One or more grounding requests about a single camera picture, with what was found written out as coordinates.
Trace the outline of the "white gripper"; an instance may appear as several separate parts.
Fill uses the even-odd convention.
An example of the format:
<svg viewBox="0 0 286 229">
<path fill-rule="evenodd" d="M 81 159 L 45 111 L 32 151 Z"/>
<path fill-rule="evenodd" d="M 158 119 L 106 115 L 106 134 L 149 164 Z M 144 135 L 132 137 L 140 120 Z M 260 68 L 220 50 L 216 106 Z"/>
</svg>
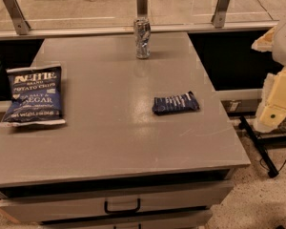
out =
<svg viewBox="0 0 286 229">
<path fill-rule="evenodd" d="M 286 16 L 275 27 L 254 41 L 251 48 L 270 52 L 274 61 L 286 66 Z M 276 129 L 286 118 L 286 67 L 277 74 L 268 73 L 254 120 L 254 128 L 261 133 Z"/>
</svg>

